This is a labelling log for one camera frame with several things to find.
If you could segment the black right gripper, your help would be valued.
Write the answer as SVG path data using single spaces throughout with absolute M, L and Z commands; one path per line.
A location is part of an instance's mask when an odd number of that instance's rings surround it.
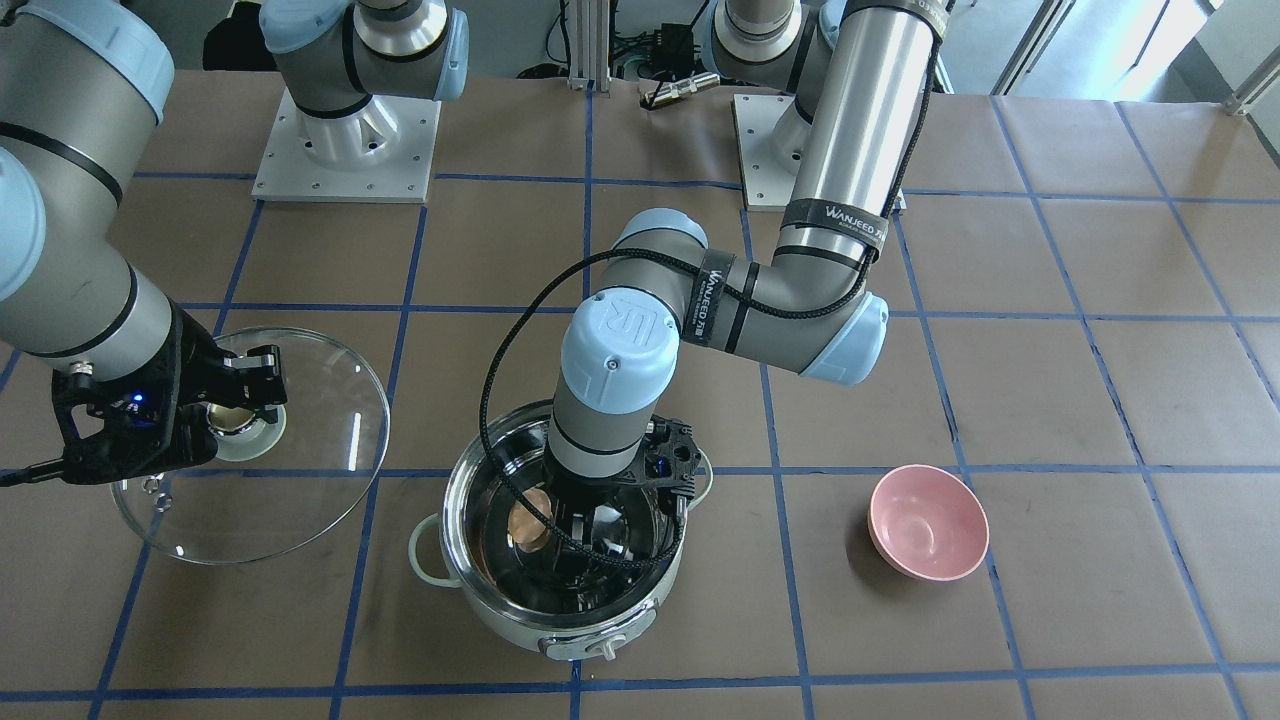
M 278 345 L 232 356 L 186 310 L 172 305 L 170 319 L 159 351 L 122 378 L 52 373 L 51 405 L 63 450 L 51 477 L 96 486 L 207 462 L 216 446 L 195 411 L 202 401 L 280 420 L 288 396 Z

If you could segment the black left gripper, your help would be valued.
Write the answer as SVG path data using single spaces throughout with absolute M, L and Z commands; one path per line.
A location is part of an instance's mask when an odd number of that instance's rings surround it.
M 622 448 L 593 448 L 548 421 L 545 492 L 557 521 L 648 521 L 690 500 L 701 451 L 687 424 L 652 416 Z

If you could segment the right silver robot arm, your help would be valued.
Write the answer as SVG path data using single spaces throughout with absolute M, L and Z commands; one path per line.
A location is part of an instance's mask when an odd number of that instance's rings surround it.
M 259 28 L 285 96 L 257 196 L 424 200 L 436 108 L 468 73 L 465 12 L 268 1 Z M 174 76 L 116 1 L 18 1 L 3 31 L 3 340 L 51 368 L 63 442 L 6 487 L 241 462 L 285 430 L 282 351 L 221 347 L 106 240 Z

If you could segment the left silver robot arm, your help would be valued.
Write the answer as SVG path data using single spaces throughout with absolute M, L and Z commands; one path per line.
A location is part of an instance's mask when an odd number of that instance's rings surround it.
M 709 245 L 689 217 L 639 213 L 602 254 L 598 291 L 561 350 L 543 455 L 558 507 L 593 509 L 645 479 L 634 464 L 681 343 L 840 386 L 864 380 L 886 304 L 867 292 L 927 111 L 950 19 L 945 1 L 829 1 L 754 20 L 716 10 L 717 67 L 781 79 L 808 127 L 769 263 Z

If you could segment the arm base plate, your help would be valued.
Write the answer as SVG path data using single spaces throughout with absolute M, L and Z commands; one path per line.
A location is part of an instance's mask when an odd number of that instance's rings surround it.
M 781 211 L 794 199 L 831 199 L 881 215 L 916 97 L 826 94 L 805 126 L 791 100 L 733 96 L 748 208 Z
M 320 119 L 283 94 L 251 193 L 264 202 L 424 204 L 442 105 L 376 96 Z

